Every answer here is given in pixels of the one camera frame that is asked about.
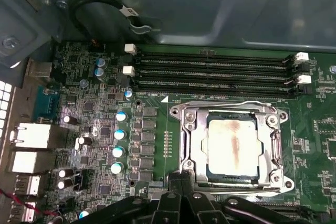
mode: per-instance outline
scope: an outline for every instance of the black capacitor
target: black capacitor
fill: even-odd
[[[48,224],[63,224],[63,218],[61,216],[57,216],[56,218],[48,222]]]
[[[62,189],[65,189],[67,187],[73,186],[73,184],[74,183],[73,183],[71,178],[66,178],[66,179],[63,179],[60,182],[58,182],[57,187],[58,187],[58,189],[62,190]]]
[[[92,138],[90,138],[88,136],[81,136],[80,138],[78,138],[78,143],[79,144],[90,145],[90,144],[92,144]]]
[[[71,177],[74,174],[75,174],[74,169],[71,169],[71,168],[62,169],[58,172],[58,176],[60,178]]]
[[[63,122],[67,123],[67,124],[72,124],[72,125],[77,125],[78,124],[78,120],[77,118],[71,116],[71,115],[66,115],[63,118]]]

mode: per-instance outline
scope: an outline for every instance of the solid capacitor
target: solid capacitor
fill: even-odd
[[[78,143],[79,144],[90,145],[90,144],[92,144],[92,138],[90,138],[88,136],[81,136],[80,138],[78,138]]]
[[[67,123],[67,124],[72,124],[72,125],[77,125],[78,124],[78,120],[77,118],[71,116],[71,115],[66,115],[63,118],[63,122]]]
[[[71,168],[62,169],[58,172],[58,176],[60,178],[71,177],[74,174],[75,174],[74,169],[71,169]]]
[[[123,140],[123,139],[126,138],[126,136],[127,136],[127,134],[126,134],[126,132],[123,131],[123,130],[116,130],[116,131],[114,132],[114,138],[115,138],[116,140]]]
[[[126,100],[131,101],[133,99],[133,91],[131,89],[126,90],[124,96]]]
[[[112,150],[113,157],[122,157],[125,153],[125,149],[121,146],[118,146]]]
[[[123,166],[122,163],[116,162],[113,165],[111,165],[111,172],[113,174],[119,174],[119,173],[122,172],[123,168],[124,168],[124,166]]]
[[[97,79],[102,81],[106,78],[106,73],[104,72],[104,70],[102,68],[97,68],[94,71],[94,75],[97,76]]]
[[[99,58],[96,60],[96,65],[98,68],[102,68],[102,69],[106,69],[107,68],[107,64],[106,61],[103,58]]]
[[[58,182],[57,187],[58,187],[58,189],[64,189],[64,188],[72,186],[73,184],[74,183],[73,183],[71,178],[66,178],[66,179]]]
[[[125,112],[119,111],[117,112],[115,118],[117,119],[118,122],[125,122],[128,119],[128,116]]]

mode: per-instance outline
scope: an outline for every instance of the motherboard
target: motherboard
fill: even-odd
[[[57,149],[48,208],[73,197],[74,211],[67,213],[67,218],[74,221],[85,209],[96,211],[128,196],[151,198],[167,190],[167,175],[181,169],[182,124],[173,117],[176,111],[172,108],[200,102],[250,101],[276,108],[282,112],[280,119],[288,116],[279,124],[278,132],[283,176],[293,185],[272,197],[244,197],[269,206],[304,205],[315,211],[335,211],[334,55],[309,53],[304,65],[295,65],[293,55],[297,52],[154,45],[137,45],[136,51],[132,55],[118,45],[97,48],[86,42],[64,42],[56,47],[54,64],[62,67],[66,83],[48,91],[41,86],[34,110],[36,122],[49,121],[69,129],[66,146]],[[125,66],[129,67],[127,74],[123,72]],[[311,82],[298,79],[302,72]],[[224,118],[222,114],[213,117],[216,123]],[[229,123],[237,119],[226,117]],[[254,127],[246,123],[249,119],[239,119],[244,123],[236,127]],[[227,125],[219,122],[209,124],[211,127]],[[245,129],[240,138],[246,136]],[[240,145],[243,150],[249,143],[241,140]],[[222,154],[223,160],[230,160],[225,159],[229,148],[223,145],[211,151],[213,158],[208,161],[214,169],[223,162],[215,157]],[[244,165],[255,160],[250,155],[232,160],[237,158],[248,159],[240,162]],[[65,184],[66,188],[59,189],[59,171],[67,168],[87,171],[83,189],[74,190]],[[227,197],[214,196],[217,200]]]

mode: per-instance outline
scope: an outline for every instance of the screw hole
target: screw hole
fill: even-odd
[[[178,109],[173,108],[172,113],[173,113],[174,115],[178,114]]]

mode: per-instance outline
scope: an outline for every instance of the green circuit board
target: green circuit board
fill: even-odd
[[[216,55],[259,56],[284,58],[292,52],[238,50],[180,46],[138,45],[148,52],[175,52],[200,54],[202,50],[212,50]],[[170,107],[194,100],[202,101],[246,101],[271,102],[275,107],[288,112],[290,119],[281,125],[282,155],[285,175],[295,181],[295,189],[276,197],[250,200],[266,201],[275,204],[295,204],[309,206],[314,210],[328,211],[336,207],[336,75],[330,67],[336,65],[332,54],[309,53],[310,75],[312,75],[312,95],[293,99],[256,98],[218,95],[170,94],[165,92],[135,93],[131,101],[123,95],[123,89],[116,81],[118,61],[121,54],[116,53],[114,45],[106,45],[103,52],[90,52],[88,44],[65,42],[56,48],[57,59],[67,73],[65,87],[60,90],[57,122],[65,114],[79,119],[80,126],[70,128],[67,149],[59,151],[57,168],[77,167],[90,169],[90,187],[79,193],[71,190],[52,190],[48,195],[50,205],[65,196],[75,196],[77,211],[85,208],[96,210],[130,195],[150,197],[165,190],[165,177],[179,167],[180,122],[169,116]],[[104,58],[108,77],[99,81],[93,74],[97,58]],[[89,86],[81,88],[79,81],[86,79]],[[155,108],[156,115],[146,118],[140,115],[146,108]],[[115,115],[124,111],[127,122],[117,122]],[[133,138],[136,124],[149,120],[149,132],[155,133],[154,153],[141,156],[153,161],[152,168],[145,169],[143,181],[136,180],[130,185]],[[115,130],[124,130],[128,137],[121,141],[113,138]],[[81,150],[74,150],[75,138],[90,135],[93,144]],[[112,149],[122,146],[127,155],[116,160]],[[110,167],[114,162],[122,162],[124,172],[113,175]]]

